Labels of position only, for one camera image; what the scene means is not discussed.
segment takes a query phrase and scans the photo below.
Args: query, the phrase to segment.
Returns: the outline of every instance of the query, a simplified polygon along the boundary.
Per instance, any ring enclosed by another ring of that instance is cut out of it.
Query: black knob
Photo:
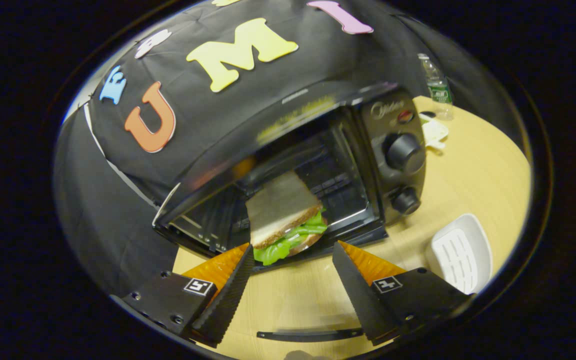
[[[406,187],[402,192],[390,199],[390,204],[394,210],[402,215],[410,215],[419,209],[421,202],[417,198],[417,192],[412,187]]]
[[[391,134],[384,141],[386,164],[404,174],[414,174],[426,161],[426,153],[413,134]]]

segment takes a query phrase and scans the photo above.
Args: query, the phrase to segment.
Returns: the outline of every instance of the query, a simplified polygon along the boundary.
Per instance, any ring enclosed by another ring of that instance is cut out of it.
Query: water bottle
[[[444,74],[430,61],[428,55],[417,54],[421,61],[423,73],[425,73],[425,83],[430,91],[430,98],[435,104],[434,112],[439,120],[453,119],[453,98],[448,89],[448,80]]]

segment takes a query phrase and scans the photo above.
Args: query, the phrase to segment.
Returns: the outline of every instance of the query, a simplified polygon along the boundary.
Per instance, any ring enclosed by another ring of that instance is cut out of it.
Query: sandwich
[[[246,209],[254,259],[264,266],[310,248],[328,228],[322,202],[294,171],[263,185]]]

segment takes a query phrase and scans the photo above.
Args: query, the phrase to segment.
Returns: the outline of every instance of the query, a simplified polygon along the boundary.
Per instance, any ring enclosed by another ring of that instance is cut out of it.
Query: black fabric cover
[[[337,0],[350,14],[374,28],[371,34],[347,34],[307,0],[241,0],[217,7],[211,0],[161,23],[151,34],[172,35],[135,59],[137,47],[111,66],[89,102],[95,136],[109,161],[155,203],[162,203],[185,171],[222,137],[269,105],[324,80],[363,87],[396,82],[412,96],[429,96],[418,53],[443,69],[454,104],[492,123],[521,144],[507,97],[494,78],[450,39],[397,9],[372,0]],[[239,78],[219,93],[197,61],[187,55],[208,41],[233,43],[235,28],[252,19],[299,49],[270,63],[257,59],[254,69],[235,69]],[[126,87],[119,104],[99,93],[110,70],[121,66]],[[124,129],[134,107],[153,131],[160,119],[142,96],[153,82],[176,116],[172,139],[148,153]],[[108,166],[92,138],[83,111],[62,128],[55,154],[54,191],[59,218],[78,259],[101,287],[123,296],[162,267],[172,268],[176,248],[151,229],[155,209],[139,198]]]

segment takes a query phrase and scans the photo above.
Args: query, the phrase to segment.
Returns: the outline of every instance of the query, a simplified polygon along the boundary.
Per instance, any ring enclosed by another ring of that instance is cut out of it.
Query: wooden table
[[[432,109],[425,96],[414,98],[414,104],[419,112]],[[432,236],[460,215],[472,213],[487,234],[494,276],[523,228],[530,199],[528,160],[503,132],[470,112],[455,107],[454,119],[442,123],[450,135],[442,152],[427,150],[421,207],[387,228],[387,239],[363,249],[406,270],[427,267],[424,251]],[[173,271],[183,273],[205,260],[179,248]],[[216,351],[245,360],[347,358],[376,347],[363,335],[327,342],[281,342],[259,339],[256,333],[360,327],[332,256],[327,255],[252,275]]]

